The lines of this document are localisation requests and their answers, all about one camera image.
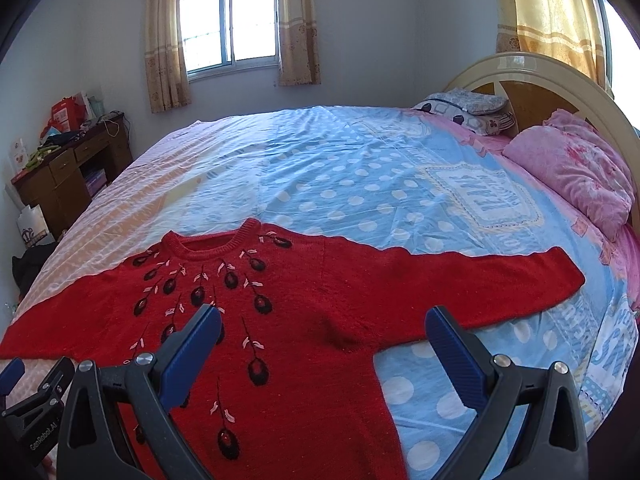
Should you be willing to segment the red knitted sweater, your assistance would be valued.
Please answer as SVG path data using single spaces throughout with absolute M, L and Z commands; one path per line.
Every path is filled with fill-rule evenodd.
M 484 327 L 550 309 L 584 281 L 559 247 L 413 255 L 250 219 L 227 233 L 167 233 L 80 278 L 16 320 L 1 354 L 118 365 L 213 304 L 222 335 L 175 420 L 215 478 L 402 479 L 374 356 L 423 339 L 431 307 Z

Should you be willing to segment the white paper bag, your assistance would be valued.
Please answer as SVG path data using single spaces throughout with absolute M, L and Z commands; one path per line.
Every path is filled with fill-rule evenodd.
M 25 206 L 17 218 L 18 232 L 26 248 L 31 248 L 44 240 L 49 228 L 39 205 Z

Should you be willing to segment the brown wooden desk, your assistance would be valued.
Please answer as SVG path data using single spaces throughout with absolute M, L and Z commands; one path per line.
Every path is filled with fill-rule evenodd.
M 111 112 L 35 168 L 14 177 L 12 185 L 23 204 L 41 209 L 58 238 L 133 160 L 128 119 L 122 112 Z

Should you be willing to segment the blue pink polka-dot bedsheet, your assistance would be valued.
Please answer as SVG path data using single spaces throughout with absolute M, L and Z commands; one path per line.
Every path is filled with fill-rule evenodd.
M 159 243 L 250 219 L 413 255 L 527 256 L 559 247 L 584 276 L 540 313 L 478 328 L 525 366 L 565 362 L 587 434 L 612 413 L 636 350 L 639 253 L 558 193 L 444 118 L 399 108 L 311 107 L 196 122 L 139 156 L 80 216 L 16 312 Z M 425 339 L 373 359 L 407 474 L 436 474 L 472 422 Z

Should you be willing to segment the pink floral pillow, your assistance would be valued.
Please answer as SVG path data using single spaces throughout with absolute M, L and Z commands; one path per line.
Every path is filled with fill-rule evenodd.
M 503 156 L 558 193 L 612 242 L 627 223 L 636 192 L 630 169 L 582 118 L 559 108 L 514 136 Z

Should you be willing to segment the grey patterned pillow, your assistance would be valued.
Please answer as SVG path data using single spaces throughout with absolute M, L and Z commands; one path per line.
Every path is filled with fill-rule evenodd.
M 516 124 L 509 100 L 504 96 L 460 88 L 432 93 L 413 109 L 447 118 L 479 136 L 495 136 Z

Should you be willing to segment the red gift bag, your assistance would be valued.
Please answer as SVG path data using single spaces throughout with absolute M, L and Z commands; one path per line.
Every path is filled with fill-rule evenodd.
M 50 124 L 62 133 L 79 130 L 85 119 L 85 105 L 74 96 L 64 98 L 51 107 Z

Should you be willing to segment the left beige curtain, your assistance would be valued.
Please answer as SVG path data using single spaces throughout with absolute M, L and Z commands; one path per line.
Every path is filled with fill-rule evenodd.
M 191 103 L 180 28 L 180 0 L 145 0 L 144 68 L 153 114 Z

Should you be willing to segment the beige curtain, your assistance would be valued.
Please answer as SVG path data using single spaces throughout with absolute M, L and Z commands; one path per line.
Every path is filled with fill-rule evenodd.
M 153 114 L 191 103 L 180 28 L 180 0 L 145 0 L 144 68 Z
M 314 0 L 278 0 L 279 84 L 320 84 Z

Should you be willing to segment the cream wooden headboard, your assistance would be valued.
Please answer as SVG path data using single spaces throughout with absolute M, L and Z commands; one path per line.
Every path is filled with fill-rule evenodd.
M 446 85 L 509 100 L 514 138 L 562 108 L 588 122 L 630 170 L 639 185 L 639 138 L 614 100 L 595 82 L 555 58 L 526 52 L 497 53 L 473 63 Z

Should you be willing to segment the right beige curtain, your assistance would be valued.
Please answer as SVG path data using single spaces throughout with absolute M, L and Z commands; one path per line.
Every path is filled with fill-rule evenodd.
M 279 84 L 320 84 L 314 0 L 278 0 Z

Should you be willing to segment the side window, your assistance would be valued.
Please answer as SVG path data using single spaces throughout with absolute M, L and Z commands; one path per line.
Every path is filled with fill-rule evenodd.
M 597 0 L 604 32 L 606 78 L 613 100 L 639 133 L 639 47 L 608 0 Z

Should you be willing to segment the far window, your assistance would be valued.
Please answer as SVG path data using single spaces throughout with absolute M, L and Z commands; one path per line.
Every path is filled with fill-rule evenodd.
M 180 26 L 191 80 L 278 64 L 278 0 L 180 0 Z

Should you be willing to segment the yellow side curtain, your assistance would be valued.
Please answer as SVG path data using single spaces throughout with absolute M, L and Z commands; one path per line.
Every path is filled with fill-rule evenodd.
M 597 0 L 497 0 L 496 51 L 554 58 L 608 88 L 605 36 Z

